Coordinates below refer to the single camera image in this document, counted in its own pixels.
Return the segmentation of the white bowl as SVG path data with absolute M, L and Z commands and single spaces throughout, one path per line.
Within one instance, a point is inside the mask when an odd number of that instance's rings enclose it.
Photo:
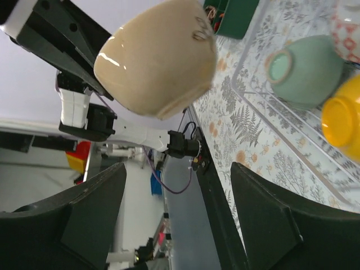
M 94 74 L 123 107 L 165 120 L 206 93 L 217 65 L 215 36 L 198 1 L 165 1 L 121 26 Z

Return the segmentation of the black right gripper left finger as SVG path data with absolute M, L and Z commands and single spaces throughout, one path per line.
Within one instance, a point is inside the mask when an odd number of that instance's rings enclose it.
M 125 189 L 116 163 L 91 179 L 1 212 L 1 269 L 104 269 Z

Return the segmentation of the white wire dish rack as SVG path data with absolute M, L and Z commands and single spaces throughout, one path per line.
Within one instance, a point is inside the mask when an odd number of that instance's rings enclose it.
M 302 37 L 328 34 L 332 1 L 260 1 L 244 38 L 232 88 L 286 146 L 308 178 L 310 197 L 359 210 L 359 165 L 332 147 L 321 131 L 321 109 L 293 108 L 266 78 L 270 54 Z

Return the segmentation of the floral patterned table mat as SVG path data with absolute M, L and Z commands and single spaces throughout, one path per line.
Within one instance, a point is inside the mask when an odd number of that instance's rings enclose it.
M 217 37 L 219 60 L 213 87 L 194 105 L 235 226 L 239 227 L 240 221 L 230 181 L 233 162 L 241 163 L 256 174 L 298 195 L 333 207 L 325 203 L 324 195 L 319 200 L 310 197 L 309 179 L 301 176 L 292 153 L 286 152 L 281 139 L 269 130 L 232 88 L 232 77 L 245 47 L 244 37 L 241 40 L 220 35 Z

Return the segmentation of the light green flower bowl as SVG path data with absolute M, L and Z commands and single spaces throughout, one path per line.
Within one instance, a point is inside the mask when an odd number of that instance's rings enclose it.
M 314 35 L 271 54 L 265 73 L 278 98 L 296 109 L 310 110 L 335 92 L 344 66 L 331 37 Z

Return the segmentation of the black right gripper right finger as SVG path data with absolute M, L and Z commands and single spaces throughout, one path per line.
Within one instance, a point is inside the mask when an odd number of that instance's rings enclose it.
M 231 186 L 250 269 L 359 269 L 359 214 L 280 187 L 240 163 Z

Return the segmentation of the orange patterned bowl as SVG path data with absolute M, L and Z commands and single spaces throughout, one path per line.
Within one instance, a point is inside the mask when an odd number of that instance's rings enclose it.
M 335 2 L 330 33 L 337 54 L 359 65 L 359 0 Z

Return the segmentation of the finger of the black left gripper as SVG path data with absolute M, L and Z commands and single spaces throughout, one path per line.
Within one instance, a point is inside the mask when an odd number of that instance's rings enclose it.
M 54 68 L 69 74 L 71 78 L 78 82 L 87 84 L 90 89 L 99 95 L 110 100 L 114 99 L 95 78 L 91 64 L 60 33 L 25 26 L 17 36 L 16 41 L 22 48 Z
M 38 1 L 32 26 L 46 41 L 81 67 L 93 67 L 110 33 L 72 1 Z

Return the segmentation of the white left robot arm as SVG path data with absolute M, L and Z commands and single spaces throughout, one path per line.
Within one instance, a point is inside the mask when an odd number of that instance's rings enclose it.
M 55 89 L 61 98 L 59 130 L 91 142 L 129 142 L 174 158 L 198 157 L 201 141 L 182 132 L 135 125 L 92 94 L 112 100 L 95 78 L 95 58 L 110 33 L 71 1 L 2 1 L 1 29 L 14 44 L 57 70 Z

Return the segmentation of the yellow bowl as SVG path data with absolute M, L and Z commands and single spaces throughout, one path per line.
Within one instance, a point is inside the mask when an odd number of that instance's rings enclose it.
M 330 145 L 359 163 L 359 75 L 343 83 L 323 104 L 321 126 Z

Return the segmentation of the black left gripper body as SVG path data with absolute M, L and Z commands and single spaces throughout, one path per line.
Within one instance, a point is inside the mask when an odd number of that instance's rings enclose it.
M 8 1 L 8 36 L 50 65 L 72 65 L 72 1 Z

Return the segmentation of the green compartment organizer tray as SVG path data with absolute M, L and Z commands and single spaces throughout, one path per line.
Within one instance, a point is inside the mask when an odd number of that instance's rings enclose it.
M 203 8 L 215 35 L 241 40 L 258 4 L 257 0 L 206 0 Z

